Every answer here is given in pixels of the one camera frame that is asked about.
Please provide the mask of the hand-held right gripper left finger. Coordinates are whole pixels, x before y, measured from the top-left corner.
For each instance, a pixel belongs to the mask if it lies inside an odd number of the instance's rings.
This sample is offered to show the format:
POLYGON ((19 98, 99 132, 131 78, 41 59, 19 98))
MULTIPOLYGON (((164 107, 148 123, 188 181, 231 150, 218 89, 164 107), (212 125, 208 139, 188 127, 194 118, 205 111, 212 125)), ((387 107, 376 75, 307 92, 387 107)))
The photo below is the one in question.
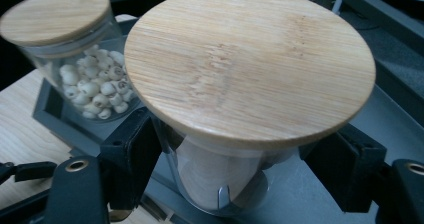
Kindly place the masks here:
POLYGON ((112 210, 133 210, 139 205, 161 153, 145 107, 133 111, 101 144, 99 160, 112 210))

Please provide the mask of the dark grey corner rack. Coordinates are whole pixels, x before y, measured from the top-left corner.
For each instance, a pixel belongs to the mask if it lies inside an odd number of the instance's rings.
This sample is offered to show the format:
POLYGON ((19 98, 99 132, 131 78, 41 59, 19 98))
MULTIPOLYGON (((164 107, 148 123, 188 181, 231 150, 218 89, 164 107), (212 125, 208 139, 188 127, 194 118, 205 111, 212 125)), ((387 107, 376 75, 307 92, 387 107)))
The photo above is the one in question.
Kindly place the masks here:
MULTIPOLYGON (((351 12, 334 13, 349 23, 364 39, 365 16, 351 12)), ((127 22, 128 37, 138 22, 127 22)), ((424 162, 424 128, 405 112, 384 90, 385 75, 376 63, 372 92, 361 110, 347 123, 387 149, 384 162, 411 159, 424 162)), ((173 209, 178 218, 190 224, 372 224, 377 206, 371 202, 366 213, 342 211, 298 152, 286 160, 285 176, 277 183, 271 197, 246 213, 215 216, 206 213, 184 198, 174 179, 167 155, 161 156, 147 187, 156 201, 173 209)))

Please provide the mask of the glass jar of pale seeds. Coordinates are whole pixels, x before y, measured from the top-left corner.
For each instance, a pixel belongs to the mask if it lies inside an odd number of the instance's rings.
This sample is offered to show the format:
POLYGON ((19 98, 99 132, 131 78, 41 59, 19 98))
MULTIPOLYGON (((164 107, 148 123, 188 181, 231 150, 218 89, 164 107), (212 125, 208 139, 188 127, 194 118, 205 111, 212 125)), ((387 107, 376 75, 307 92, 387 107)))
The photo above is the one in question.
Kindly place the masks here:
POLYGON ((82 117, 115 120, 138 105, 110 0, 25 0, 0 18, 0 35, 82 117))

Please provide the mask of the glass jar of brown nuts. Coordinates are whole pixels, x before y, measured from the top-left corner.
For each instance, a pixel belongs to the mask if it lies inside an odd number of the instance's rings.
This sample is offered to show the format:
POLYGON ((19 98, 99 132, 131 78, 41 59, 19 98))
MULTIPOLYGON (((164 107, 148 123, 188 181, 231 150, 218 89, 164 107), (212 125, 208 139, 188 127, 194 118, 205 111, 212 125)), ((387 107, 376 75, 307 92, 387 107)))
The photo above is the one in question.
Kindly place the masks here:
POLYGON ((376 78, 361 35, 308 0, 166 0, 124 57, 178 189, 215 216, 271 197, 286 160, 345 126, 376 78))

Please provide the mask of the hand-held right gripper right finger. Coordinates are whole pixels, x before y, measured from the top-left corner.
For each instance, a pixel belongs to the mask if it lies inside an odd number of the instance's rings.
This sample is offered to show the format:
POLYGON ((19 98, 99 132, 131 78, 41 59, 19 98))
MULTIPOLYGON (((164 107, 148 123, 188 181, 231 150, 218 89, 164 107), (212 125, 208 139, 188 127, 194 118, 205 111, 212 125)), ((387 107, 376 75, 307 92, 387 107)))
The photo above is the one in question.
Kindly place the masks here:
POLYGON ((299 148, 303 160, 344 212, 366 213, 372 176, 383 166, 387 149, 347 124, 336 133, 299 148))

